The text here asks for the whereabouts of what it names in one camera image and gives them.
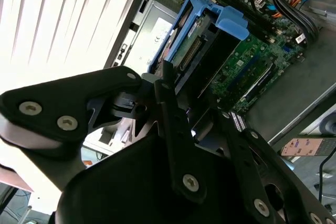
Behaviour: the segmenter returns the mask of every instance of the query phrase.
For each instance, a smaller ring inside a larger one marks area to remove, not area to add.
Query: blue slot
[[[214,13],[217,16],[217,20],[214,23],[216,27],[220,30],[227,32],[228,34],[240,39],[244,40],[248,37],[249,31],[247,30],[247,20],[243,19],[243,13],[234,9],[231,6],[219,6],[214,4],[210,0],[185,0],[184,4],[176,18],[175,23],[173,24],[172,28],[168,32],[165,40],[162,42],[158,52],[156,53],[152,64],[148,68],[148,72],[153,73],[153,66],[156,64],[159,56],[161,55],[164,46],[169,40],[170,34],[173,30],[178,28],[178,24],[180,22],[181,16],[184,14],[185,9],[191,3],[193,9],[189,14],[184,26],[182,27],[180,33],[176,37],[173,45],[170,47],[169,53],[166,56],[165,60],[171,61],[176,54],[177,50],[179,49],[181,43],[187,36],[188,32],[190,31],[191,27],[194,25],[196,19],[200,17],[204,10],[209,10],[210,12]]]
[[[286,52],[290,52],[290,49],[288,47],[282,47],[282,49]]]
[[[237,75],[237,77],[230,83],[227,87],[228,91],[231,91],[233,87],[236,86],[237,82],[244,76],[246,71],[252,66],[258,59],[260,55],[254,55],[253,58],[246,64],[246,66],[242,69],[242,71]]]

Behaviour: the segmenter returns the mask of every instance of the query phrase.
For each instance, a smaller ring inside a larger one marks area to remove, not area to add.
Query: expansion slot
[[[260,76],[259,79],[247,90],[247,92],[241,98],[241,101],[251,101],[274,76],[275,68],[275,64],[270,62],[269,67],[266,69],[264,74],[262,74],[262,76]]]

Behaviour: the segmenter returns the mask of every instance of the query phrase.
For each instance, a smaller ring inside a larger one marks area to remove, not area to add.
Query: gray metal panel
[[[155,56],[176,16],[175,12],[154,1],[128,55],[125,66],[132,68],[138,74],[147,72],[150,61]]]
[[[247,113],[250,125],[267,141],[282,134],[298,116],[336,83],[336,34],[323,29],[305,53]]]

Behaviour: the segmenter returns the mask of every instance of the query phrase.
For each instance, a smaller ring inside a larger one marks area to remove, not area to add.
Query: floor
[[[319,166],[325,158],[326,157],[301,157],[294,162],[294,173],[316,197],[318,197],[318,191],[314,188],[314,185],[319,183],[319,176],[317,176],[316,173],[318,173]],[[331,178],[323,179],[323,193],[336,196],[336,155],[323,166],[323,171],[333,175]],[[332,214],[336,214],[335,199],[323,197],[322,204],[330,204],[333,209]]]
[[[95,164],[99,158],[99,155],[97,156],[96,152],[87,148],[82,148],[81,154],[83,161],[92,161],[93,164]],[[5,187],[6,185],[0,183],[0,195],[5,190]],[[18,190],[5,209],[5,212],[0,215],[0,224],[17,224],[25,209],[28,207],[29,197],[29,192]],[[30,220],[37,221],[37,224],[47,224],[49,215],[32,210],[24,224],[28,223]]]

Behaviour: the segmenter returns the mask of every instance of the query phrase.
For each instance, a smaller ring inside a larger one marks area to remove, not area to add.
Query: sticker
[[[148,65],[151,64],[166,35],[170,32],[171,27],[172,24],[170,22],[159,17],[152,31],[143,38],[139,37],[136,43],[134,43],[125,65],[138,74],[147,72]]]
[[[190,38],[191,34],[193,34],[194,30],[197,27],[197,22],[194,23],[193,27],[190,29],[189,33],[188,33],[188,38]]]
[[[300,44],[301,42],[303,42],[305,40],[305,35],[301,34],[299,37],[297,37],[295,40],[298,44]]]
[[[242,65],[244,65],[244,62],[243,62],[242,60],[239,60],[239,61],[237,62],[237,65],[241,67]]]
[[[322,138],[294,138],[286,144],[281,152],[282,156],[315,156]]]

